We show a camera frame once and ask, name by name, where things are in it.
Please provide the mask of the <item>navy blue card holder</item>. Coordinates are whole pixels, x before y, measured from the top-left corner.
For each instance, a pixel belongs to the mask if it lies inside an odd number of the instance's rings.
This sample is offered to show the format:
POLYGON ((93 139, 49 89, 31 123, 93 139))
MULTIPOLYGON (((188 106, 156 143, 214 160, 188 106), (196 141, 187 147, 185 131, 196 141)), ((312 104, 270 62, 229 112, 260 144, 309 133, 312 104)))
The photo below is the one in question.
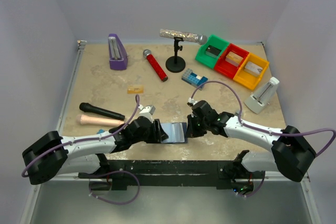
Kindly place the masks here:
POLYGON ((162 141, 162 144, 186 144, 187 137, 185 136, 187 131, 186 122, 178 123, 162 123, 163 131, 168 135, 168 138, 162 141))

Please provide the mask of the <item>gold VIP card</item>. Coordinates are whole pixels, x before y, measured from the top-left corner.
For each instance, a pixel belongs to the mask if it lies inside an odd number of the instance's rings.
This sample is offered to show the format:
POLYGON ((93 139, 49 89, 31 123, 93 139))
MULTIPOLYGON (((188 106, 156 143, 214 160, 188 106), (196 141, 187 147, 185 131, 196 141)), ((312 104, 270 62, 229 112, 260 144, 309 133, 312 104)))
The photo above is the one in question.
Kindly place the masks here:
POLYGON ((130 85, 127 88, 127 94, 141 94, 144 92, 144 85, 130 85))

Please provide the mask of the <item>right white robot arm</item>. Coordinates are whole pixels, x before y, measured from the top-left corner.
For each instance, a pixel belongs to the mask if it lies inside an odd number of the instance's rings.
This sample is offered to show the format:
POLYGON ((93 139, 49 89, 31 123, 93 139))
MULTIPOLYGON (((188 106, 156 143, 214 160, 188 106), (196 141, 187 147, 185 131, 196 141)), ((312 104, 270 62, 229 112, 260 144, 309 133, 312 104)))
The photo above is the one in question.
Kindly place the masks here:
POLYGON ((258 124, 245 126, 238 116, 217 113, 208 102, 188 100, 192 114, 188 115, 186 137, 196 138, 207 132, 223 137, 237 138, 265 149, 262 153, 250 151, 238 155, 235 162, 247 172, 274 171, 294 182, 300 182, 317 154, 300 132, 292 126, 284 130, 258 124))

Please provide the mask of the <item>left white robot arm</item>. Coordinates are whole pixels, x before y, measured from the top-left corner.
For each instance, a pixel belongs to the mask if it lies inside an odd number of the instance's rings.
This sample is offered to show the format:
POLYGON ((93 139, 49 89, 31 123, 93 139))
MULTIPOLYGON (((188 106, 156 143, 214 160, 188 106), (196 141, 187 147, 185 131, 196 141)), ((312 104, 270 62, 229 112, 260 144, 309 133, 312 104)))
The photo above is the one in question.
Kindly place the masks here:
POLYGON ((23 153, 23 178, 32 185, 45 183, 61 173, 95 173, 101 166, 99 155, 128 150, 133 144, 160 144, 168 139, 160 120, 140 116, 101 134, 67 137, 50 131, 23 153))

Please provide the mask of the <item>gold card in red bin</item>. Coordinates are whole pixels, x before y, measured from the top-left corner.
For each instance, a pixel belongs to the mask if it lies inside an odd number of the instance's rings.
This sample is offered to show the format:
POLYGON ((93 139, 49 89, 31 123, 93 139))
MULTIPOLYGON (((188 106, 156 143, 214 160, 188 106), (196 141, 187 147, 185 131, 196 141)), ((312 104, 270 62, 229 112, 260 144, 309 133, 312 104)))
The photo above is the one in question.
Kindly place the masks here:
POLYGON ((238 67, 240 65, 240 63, 243 60, 243 57, 241 57, 240 55, 234 53, 234 52, 229 52, 225 58, 225 60, 232 64, 233 66, 238 67))

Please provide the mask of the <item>dark card in green bin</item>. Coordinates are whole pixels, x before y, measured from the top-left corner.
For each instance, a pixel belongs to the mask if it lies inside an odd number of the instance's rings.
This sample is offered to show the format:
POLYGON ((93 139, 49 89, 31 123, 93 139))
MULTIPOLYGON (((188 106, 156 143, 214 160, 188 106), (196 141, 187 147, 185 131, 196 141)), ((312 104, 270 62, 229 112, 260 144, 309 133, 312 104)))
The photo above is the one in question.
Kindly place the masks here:
POLYGON ((220 52, 221 52, 220 49, 213 46, 208 46, 205 50, 205 54, 212 58, 217 58, 221 54, 220 52))

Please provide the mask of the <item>white card in yellow bin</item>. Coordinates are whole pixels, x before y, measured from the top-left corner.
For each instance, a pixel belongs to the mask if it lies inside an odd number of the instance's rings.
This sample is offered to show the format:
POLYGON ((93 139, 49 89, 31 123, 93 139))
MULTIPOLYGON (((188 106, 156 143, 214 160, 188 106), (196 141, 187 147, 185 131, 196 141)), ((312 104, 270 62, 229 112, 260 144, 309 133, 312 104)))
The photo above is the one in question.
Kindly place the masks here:
POLYGON ((257 77, 262 73, 263 67, 248 61, 244 67, 244 71, 257 77))

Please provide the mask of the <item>blue toy brick block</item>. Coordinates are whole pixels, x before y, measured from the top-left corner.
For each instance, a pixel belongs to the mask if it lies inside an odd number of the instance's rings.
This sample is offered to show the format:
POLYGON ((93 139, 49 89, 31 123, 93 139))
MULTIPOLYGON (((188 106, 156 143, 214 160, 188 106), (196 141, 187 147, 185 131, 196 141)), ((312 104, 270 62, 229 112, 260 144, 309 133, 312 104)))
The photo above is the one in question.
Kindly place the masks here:
POLYGON ((192 69, 188 68, 182 74, 182 80, 186 83, 190 84, 191 86, 197 88, 201 86, 203 83, 208 81, 208 78, 205 76, 199 76, 193 72, 192 69))

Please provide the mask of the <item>red plastic bin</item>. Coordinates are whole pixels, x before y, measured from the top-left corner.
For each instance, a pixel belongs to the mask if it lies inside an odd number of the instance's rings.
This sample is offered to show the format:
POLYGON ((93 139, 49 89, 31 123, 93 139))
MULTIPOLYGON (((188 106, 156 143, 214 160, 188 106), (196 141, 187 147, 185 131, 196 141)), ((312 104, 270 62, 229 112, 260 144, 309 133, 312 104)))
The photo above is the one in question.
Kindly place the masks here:
POLYGON ((234 44, 229 44, 219 57, 214 70, 230 79, 233 79, 248 54, 248 51, 234 44))

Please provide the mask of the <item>black microphone stand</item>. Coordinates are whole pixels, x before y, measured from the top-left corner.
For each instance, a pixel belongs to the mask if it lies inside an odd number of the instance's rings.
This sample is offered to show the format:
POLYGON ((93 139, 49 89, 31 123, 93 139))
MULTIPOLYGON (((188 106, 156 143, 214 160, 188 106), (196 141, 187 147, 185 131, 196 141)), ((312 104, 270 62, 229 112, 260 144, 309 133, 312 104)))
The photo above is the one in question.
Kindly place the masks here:
POLYGON ((178 56, 178 52, 182 51, 183 46, 179 45, 179 42, 184 41, 182 37, 174 37, 174 56, 167 59, 165 66, 169 72, 179 73, 185 69, 185 60, 178 56))

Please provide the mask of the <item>pink microphone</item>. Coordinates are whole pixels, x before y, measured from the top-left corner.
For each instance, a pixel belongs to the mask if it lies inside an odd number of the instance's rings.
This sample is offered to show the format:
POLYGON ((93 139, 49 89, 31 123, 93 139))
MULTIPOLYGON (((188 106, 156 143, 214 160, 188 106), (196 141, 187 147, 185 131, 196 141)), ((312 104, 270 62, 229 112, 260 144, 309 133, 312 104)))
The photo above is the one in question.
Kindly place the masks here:
POLYGON ((124 124, 124 122, 120 120, 98 118, 93 116, 87 116, 84 114, 77 115, 76 121, 81 125, 90 124, 90 125, 110 126, 110 127, 117 127, 124 124))

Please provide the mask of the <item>black microphone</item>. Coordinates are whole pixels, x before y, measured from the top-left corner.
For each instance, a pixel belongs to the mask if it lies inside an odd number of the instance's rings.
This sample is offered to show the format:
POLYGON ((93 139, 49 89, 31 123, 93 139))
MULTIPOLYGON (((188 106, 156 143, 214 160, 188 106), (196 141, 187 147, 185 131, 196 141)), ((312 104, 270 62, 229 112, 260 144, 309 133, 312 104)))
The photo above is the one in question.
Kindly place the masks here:
POLYGON ((83 112, 86 112, 86 113, 93 113, 93 114, 97 114, 97 115, 102 115, 102 116, 106 116, 108 118, 112 118, 112 119, 116 119, 116 120, 120 120, 120 121, 125 120, 125 115, 123 115, 123 114, 113 112, 113 111, 109 111, 109 110, 106 110, 106 109, 102 109, 102 108, 93 106, 90 103, 84 103, 84 102, 80 103, 79 109, 83 112))

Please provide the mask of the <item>yellow plastic bin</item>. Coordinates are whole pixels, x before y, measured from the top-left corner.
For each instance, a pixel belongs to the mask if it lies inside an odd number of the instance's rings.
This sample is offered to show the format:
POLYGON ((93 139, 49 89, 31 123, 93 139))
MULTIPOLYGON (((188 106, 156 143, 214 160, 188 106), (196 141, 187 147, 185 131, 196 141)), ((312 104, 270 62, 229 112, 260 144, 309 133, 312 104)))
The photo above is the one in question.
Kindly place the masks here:
POLYGON ((233 80, 249 90, 254 90, 269 67, 269 62, 253 53, 249 53, 238 68, 233 80))

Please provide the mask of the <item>white metronome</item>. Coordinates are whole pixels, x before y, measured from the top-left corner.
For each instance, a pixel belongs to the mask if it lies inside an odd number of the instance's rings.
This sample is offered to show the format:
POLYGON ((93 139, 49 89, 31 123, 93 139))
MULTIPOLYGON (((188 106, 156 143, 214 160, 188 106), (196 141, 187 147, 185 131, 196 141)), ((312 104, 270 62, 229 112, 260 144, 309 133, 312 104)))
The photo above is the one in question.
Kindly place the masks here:
POLYGON ((271 77, 267 83, 259 87, 245 101, 244 104, 255 114, 259 114, 275 95, 280 82, 277 78, 271 77))

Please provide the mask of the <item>green plastic bin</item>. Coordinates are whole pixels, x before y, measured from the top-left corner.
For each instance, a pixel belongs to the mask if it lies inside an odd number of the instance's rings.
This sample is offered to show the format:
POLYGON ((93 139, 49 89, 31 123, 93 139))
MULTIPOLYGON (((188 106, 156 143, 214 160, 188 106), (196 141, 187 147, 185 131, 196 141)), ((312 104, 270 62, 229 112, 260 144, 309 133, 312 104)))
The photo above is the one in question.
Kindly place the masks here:
POLYGON ((210 35, 206 44, 202 45, 195 57, 195 60, 213 69, 219 57, 229 46, 229 42, 216 36, 210 35))

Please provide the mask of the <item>purple metronome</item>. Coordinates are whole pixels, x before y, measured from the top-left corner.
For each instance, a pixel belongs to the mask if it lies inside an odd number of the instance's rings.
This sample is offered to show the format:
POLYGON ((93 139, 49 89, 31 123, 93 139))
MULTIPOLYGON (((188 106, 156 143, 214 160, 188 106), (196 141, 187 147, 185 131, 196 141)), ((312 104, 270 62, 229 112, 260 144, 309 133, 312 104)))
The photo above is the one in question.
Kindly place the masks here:
POLYGON ((109 34, 109 65, 111 70, 122 71, 128 66, 128 55, 117 34, 109 34))

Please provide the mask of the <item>red glitter microphone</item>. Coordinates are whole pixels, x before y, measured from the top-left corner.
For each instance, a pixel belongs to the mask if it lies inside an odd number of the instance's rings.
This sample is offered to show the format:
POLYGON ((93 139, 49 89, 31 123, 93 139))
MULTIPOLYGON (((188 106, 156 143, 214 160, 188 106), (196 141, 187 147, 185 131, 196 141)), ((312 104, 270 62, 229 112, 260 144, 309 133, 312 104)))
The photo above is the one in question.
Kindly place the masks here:
POLYGON ((160 78, 160 80, 162 82, 167 81, 168 80, 168 76, 166 75, 166 73, 164 72, 164 70, 162 69, 162 67, 160 66, 160 64, 157 62, 157 60, 155 59, 155 57, 152 55, 151 50, 145 49, 143 51, 143 56, 149 62, 149 64, 151 65, 151 67, 153 68, 153 70, 155 71, 155 73, 157 74, 157 76, 160 78))

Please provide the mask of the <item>silver glitter microphone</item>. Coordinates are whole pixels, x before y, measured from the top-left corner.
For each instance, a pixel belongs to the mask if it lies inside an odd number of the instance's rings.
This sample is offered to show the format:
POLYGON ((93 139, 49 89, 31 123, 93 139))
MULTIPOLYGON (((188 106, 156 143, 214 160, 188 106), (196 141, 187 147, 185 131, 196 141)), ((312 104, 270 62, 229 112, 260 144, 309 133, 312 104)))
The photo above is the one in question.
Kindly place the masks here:
POLYGON ((164 38, 182 38, 184 41, 197 43, 199 45, 204 45, 208 41, 207 36, 202 34, 188 33, 170 29, 160 29, 159 35, 160 37, 164 38))

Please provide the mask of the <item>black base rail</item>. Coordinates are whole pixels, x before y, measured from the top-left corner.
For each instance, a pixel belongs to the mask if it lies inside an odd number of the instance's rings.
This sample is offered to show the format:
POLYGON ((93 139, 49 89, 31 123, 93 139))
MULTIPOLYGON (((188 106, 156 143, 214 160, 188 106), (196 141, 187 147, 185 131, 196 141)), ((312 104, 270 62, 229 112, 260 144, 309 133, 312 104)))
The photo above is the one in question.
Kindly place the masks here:
POLYGON ((253 189, 253 180, 263 178, 263 172, 247 172, 232 161, 141 161, 109 160, 94 173, 98 178, 79 173, 80 179, 89 179, 94 192, 127 190, 136 186, 215 187, 232 189, 246 186, 253 189))

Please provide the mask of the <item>aluminium frame rail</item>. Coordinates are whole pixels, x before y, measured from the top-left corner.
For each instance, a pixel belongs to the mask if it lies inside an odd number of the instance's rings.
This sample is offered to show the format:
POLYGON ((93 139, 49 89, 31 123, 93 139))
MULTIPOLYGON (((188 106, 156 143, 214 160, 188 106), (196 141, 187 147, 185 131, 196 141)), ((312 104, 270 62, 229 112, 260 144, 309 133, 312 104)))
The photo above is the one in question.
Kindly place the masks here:
MULTIPOLYGON (((62 108, 60 111, 60 115, 59 115, 59 119, 58 119, 58 123, 56 126, 56 130, 59 133, 62 133, 63 128, 64 128, 64 124, 65 124, 65 120, 66 120, 66 116, 67 116, 67 111, 68 111, 68 106, 71 100, 71 96, 72 96, 72 91, 73 91, 73 87, 74 87, 74 83, 76 82, 76 77, 77 77, 77 73, 78 73, 78 69, 80 66, 80 62, 82 59, 82 55, 84 53, 84 49, 85 46, 87 45, 87 41, 85 40, 79 40, 78 41, 78 50, 77 50, 77 56, 76 56, 76 60, 75 60, 75 65, 74 68, 72 70, 72 74, 70 76, 70 81, 69 81, 69 85, 66 91, 66 95, 65 95, 65 99, 64 102, 62 104, 62 108)), ((30 223, 33 213, 34 213, 34 209, 35 209, 35 205, 36 205, 36 201, 39 195, 39 191, 40 191, 41 185, 32 185, 31 189, 29 191, 28 194, 28 198, 25 204, 25 208, 20 220, 20 224, 24 224, 24 223, 30 223)))

